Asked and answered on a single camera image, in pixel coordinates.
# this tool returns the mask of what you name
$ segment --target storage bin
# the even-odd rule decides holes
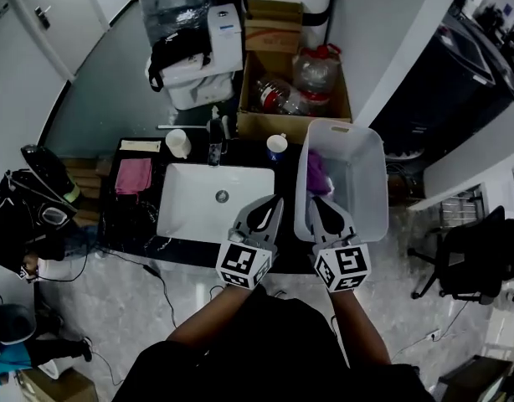
[[[334,190],[327,198],[352,215],[363,243],[379,241],[388,230],[388,185],[383,142],[370,128],[347,122],[314,120],[308,128],[298,164],[294,231],[303,241],[311,235],[306,190],[307,153],[318,152]]]

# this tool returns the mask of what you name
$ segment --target marble floor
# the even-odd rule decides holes
[[[470,302],[447,331],[464,302],[439,297],[437,284],[424,298],[411,299],[411,292],[424,284],[432,267],[408,257],[406,251],[410,246],[422,245],[426,253],[433,253],[430,249],[434,243],[425,240],[424,235],[438,222],[437,209],[418,213],[391,209],[388,235],[369,246],[373,273],[356,289],[357,298],[382,334],[393,362],[419,366],[427,389],[435,385],[439,376],[474,354],[514,358],[514,305],[500,302],[495,308]],[[80,260],[74,263],[77,271],[81,264]],[[157,264],[167,284],[176,323],[205,305],[209,290],[221,283],[212,269]],[[316,276],[269,274],[263,284],[270,294],[283,290],[286,297],[300,298],[328,320],[333,316],[326,288]],[[172,331],[162,283],[140,266],[113,255],[101,258],[92,254],[78,280],[44,282],[41,290],[48,304],[63,316],[66,331],[91,338],[94,350],[111,364],[116,381],[125,378],[141,350],[165,339]],[[443,333],[439,342],[416,343],[437,329]],[[111,400],[116,387],[98,357],[91,363],[80,360],[75,368],[95,382],[100,400]]]

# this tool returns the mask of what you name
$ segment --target office chair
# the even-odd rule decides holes
[[[435,266],[424,289],[412,293],[413,299],[423,297],[439,279],[441,296],[489,305],[501,292],[502,282],[514,278],[514,219],[505,219],[502,206],[482,221],[452,228],[445,237],[442,230],[435,233],[435,258],[408,249],[408,255]]]

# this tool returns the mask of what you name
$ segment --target white sink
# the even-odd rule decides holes
[[[221,244],[239,211],[272,193],[274,171],[268,168],[169,164],[157,235]]]

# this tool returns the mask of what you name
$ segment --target sink drain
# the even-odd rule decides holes
[[[229,200],[229,193],[227,191],[221,190],[216,193],[216,201],[220,204],[227,203]]]

